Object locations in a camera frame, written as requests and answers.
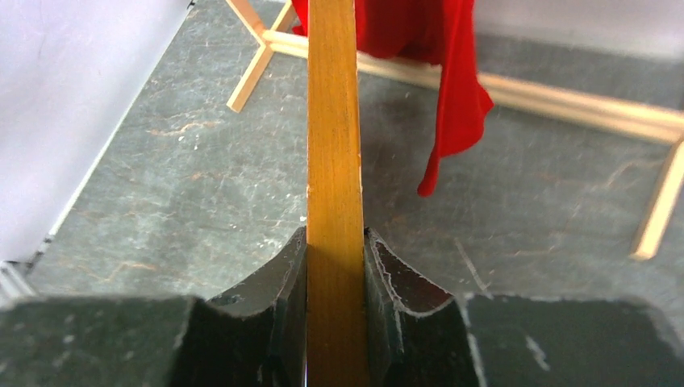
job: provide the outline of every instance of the floor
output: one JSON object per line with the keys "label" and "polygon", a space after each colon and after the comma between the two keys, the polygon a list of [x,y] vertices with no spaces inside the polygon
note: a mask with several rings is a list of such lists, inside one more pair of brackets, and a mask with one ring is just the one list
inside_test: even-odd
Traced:
{"label": "floor", "polygon": [[[255,3],[274,19],[278,4]],[[487,72],[682,108],[682,63],[478,43]],[[236,114],[255,50],[223,2],[191,11],[30,273],[40,292],[210,297],[305,223],[306,62],[276,55]],[[360,95],[366,223],[423,274],[453,292],[635,295],[684,337],[682,202],[660,254],[628,259],[666,146],[497,107],[419,198],[435,92],[361,75]]]}

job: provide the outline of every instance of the red cloth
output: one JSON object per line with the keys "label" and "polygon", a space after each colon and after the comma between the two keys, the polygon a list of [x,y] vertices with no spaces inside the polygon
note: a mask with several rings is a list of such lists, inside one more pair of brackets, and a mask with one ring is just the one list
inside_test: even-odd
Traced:
{"label": "red cloth", "polygon": [[[308,0],[292,0],[307,35]],[[377,58],[403,56],[442,65],[435,144],[418,194],[432,195],[440,160],[475,145],[494,106],[478,82],[475,0],[356,0],[357,49]]]}

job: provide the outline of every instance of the wooden slat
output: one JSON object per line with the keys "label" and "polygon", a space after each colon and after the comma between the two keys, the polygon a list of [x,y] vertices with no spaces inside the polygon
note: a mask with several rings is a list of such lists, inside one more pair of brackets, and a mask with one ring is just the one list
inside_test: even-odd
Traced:
{"label": "wooden slat", "polygon": [[684,181],[684,139],[672,146],[653,197],[649,203],[646,218],[639,227],[632,250],[635,260],[649,260],[658,253],[662,237],[669,223],[682,190]]}
{"label": "wooden slat", "polygon": [[259,49],[256,50],[256,54],[249,62],[247,70],[245,70],[243,76],[240,78],[233,94],[228,99],[226,104],[231,110],[235,112],[241,112],[244,104],[252,95],[254,88],[257,87],[257,83],[261,79],[261,75],[264,74],[266,66],[269,65],[271,58],[273,58],[273,50],[268,44],[262,43]]}
{"label": "wooden slat", "polygon": [[369,385],[353,0],[309,1],[308,385]]}

